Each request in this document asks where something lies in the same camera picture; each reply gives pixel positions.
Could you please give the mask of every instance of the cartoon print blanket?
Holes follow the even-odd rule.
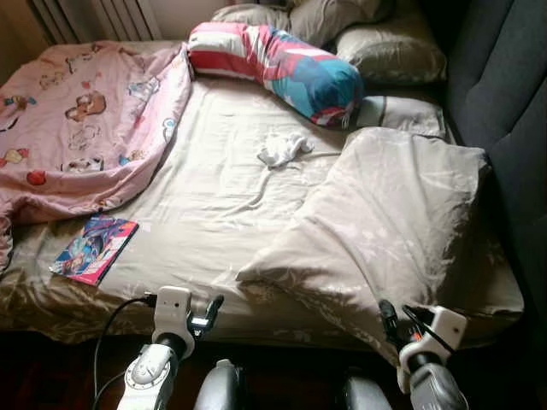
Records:
[[[0,272],[13,224],[91,214],[142,191],[191,90],[184,43],[144,55],[59,45],[0,88]]]

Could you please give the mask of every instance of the book cover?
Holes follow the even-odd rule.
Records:
[[[92,216],[50,270],[85,284],[97,285],[137,228],[138,224],[130,220]]]

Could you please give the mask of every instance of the upholstered headboard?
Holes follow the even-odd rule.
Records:
[[[525,297],[527,347],[541,366],[547,363],[546,27],[544,0],[472,0],[450,52],[445,104],[460,142],[490,157],[487,206]]]

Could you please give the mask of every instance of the pillowcase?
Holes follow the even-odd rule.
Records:
[[[238,280],[279,286],[396,365],[377,303],[430,306],[450,296],[488,169],[482,149],[387,128],[353,132],[324,183]]]
[[[218,9],[211,21],[244,23],[249,26],[272,26],[289,31],[289,15],[283,9],[273,9],[260,4],[235,4]]]
[[[384,19],[394,4],[395,0],[297,0],[289,4],[289,14],[258,4],[238,4],[219,9],[211,20],[273,26],[322,47],[351,24]]]
[[[384,19],[394,3],[394,0],[309,0],[291,10],[291,34],[322,47],[347,26]]]
[[[445,80],[446,57],[415,0],[397,0],[394,15],[375,25],[352,26],[336,39],[338,58],[378,84]]]
[[[254,79],[321,126],[349,126],[362,99],[357,70],[270,26],[202,23],[190,35],[197,73]]]
[[[362,99],[356,126],[385,126],[446,142],[443,109],[415,98],[368,96]]]

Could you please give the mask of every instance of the duvet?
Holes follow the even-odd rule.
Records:
[[[185,44],[60,45],[0,88],[0,272],[11,226],[120,206],[150,182],[191,90]]]

